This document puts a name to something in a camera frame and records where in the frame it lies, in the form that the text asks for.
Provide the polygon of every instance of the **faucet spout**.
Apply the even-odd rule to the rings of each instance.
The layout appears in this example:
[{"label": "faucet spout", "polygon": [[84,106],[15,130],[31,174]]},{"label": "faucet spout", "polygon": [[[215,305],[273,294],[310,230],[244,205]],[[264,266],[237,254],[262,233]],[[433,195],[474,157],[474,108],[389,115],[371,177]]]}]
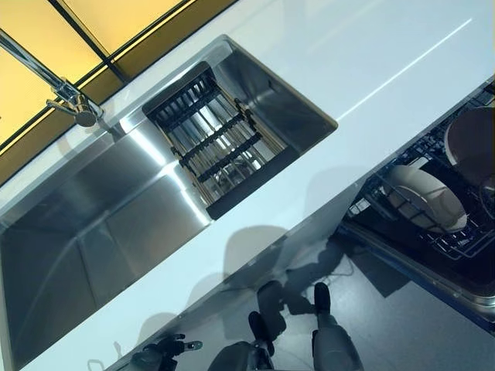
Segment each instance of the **faucet spout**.
[{"label": "faucet spout", "polygon": [[0,29],[0,46],[48,83],[52,87],[52,91],[65,101],[65,103],[59,104],[54,100],[47,100],[48,107],[53,107],[74,116],[76,124],[84,127],[94,125],[98,118],[103,115],[103,110],[100,106],[88,99],[67,79],[58,77],[3,29]]}]

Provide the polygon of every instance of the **floor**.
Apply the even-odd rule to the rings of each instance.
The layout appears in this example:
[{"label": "floor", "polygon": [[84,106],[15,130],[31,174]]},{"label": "floor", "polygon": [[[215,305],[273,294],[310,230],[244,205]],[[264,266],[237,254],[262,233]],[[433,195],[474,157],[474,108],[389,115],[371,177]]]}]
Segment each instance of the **floor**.
[{"label": "floor", "polygon": [[366,371],[495,370],[493,336],[365,249],[350,245],[334,237],[319,241],[261,289],[230,291],[232,305],[198,326],[183,327],[185,341],[200,340],[203,348],[177,356],[176,371],[207,370],[224,346],[253,341],[248,316],[254,310],[276,338],[275,367],[312,370],[316,317],[311,303],[318,281],[329,285],[331,312],[353,340]]}]

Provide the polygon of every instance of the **dishwasher rack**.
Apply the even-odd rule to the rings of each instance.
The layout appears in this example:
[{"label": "dishwasher rack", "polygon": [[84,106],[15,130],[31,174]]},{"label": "dishwasher rack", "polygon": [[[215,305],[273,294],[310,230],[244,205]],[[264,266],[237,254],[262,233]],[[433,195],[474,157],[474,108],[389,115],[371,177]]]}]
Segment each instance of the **dishwasher rack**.
[{"label": "dishwasher rack", "polygon": [[199,63],[143,106],[216,219],[299,154]]},{"label": "dishwasher rack", "polygon": [[[422,216],[431,221],[428,230],[414,226],[420,239],[449,259],[473,258],[488,246],[493,246],[495,243],[494,221],[484,209],[480,192],[477,187],[470,185],[452,167],[446,157],[444,145],[446,130],[459,115],[476,107],[485,107],[485,105],[486,103],[476,99],[470,100],[403,151],[397,158],[374,173],[365,182],[360,195],[356,198],[357,201],[350,207],[347,213],[348,217],[353,218],[370,206],[392,223],[406,220],[407,218],[399,214],[387,200],[392,192],[396,192],[403,200],[399,207],[407,203],[417,210],[417,213],[409,219]],[[433,170],[435,176],[440,175],[441,180],[461,199],[468,218],[466,227],[459,232],[447,233],[424,210],[404,196],[400,189],[386,180],[387,174],[395,165],[422,167],[425,164],[428,164],[428,169]],[[444,233],[436,233],[432,231],[434,229],[442,230]]]}]

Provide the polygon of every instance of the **bowl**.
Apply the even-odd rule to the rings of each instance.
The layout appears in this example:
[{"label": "bowl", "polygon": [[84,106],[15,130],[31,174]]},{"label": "bowl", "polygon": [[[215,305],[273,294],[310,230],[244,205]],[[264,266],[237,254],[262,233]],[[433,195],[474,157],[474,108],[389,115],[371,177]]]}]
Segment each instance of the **bowl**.
[{"label": "bowl", "polygon": [[473,186],[495,173],[494,115],[495,108],[475,108],[458,116],[445,132],[447,159]]}]

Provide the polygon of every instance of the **sink basin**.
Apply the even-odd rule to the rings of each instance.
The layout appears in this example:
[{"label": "sink basin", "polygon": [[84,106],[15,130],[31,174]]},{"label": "sink basin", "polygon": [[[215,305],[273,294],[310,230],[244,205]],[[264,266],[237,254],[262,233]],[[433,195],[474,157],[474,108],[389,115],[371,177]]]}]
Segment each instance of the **sink basin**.
[{"label": "sink basin", "polygon": [[[336,129],[332,119],[226,36],[194,56],[162,89],[199,62],[295,151],[293,160]],[[2,283],[16,369],[216,217],[159,125],[141,108],[119,125],[119,138],[98,138],[1,216]],[[228,208],[282,168],[234,197]]]}]

